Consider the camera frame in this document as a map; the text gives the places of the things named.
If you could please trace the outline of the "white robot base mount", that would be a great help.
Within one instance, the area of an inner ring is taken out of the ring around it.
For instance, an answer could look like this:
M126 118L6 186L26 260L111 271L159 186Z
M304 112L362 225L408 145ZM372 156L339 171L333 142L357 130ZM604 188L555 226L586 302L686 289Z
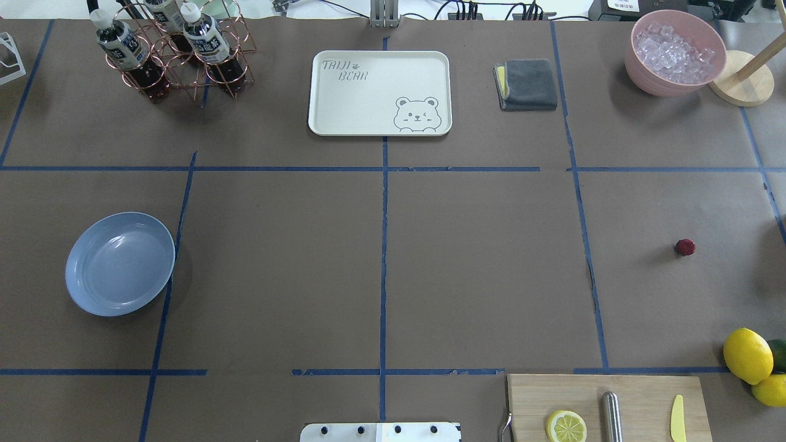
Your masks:
M300 441L461 441L454 422L313 423L304 426Z

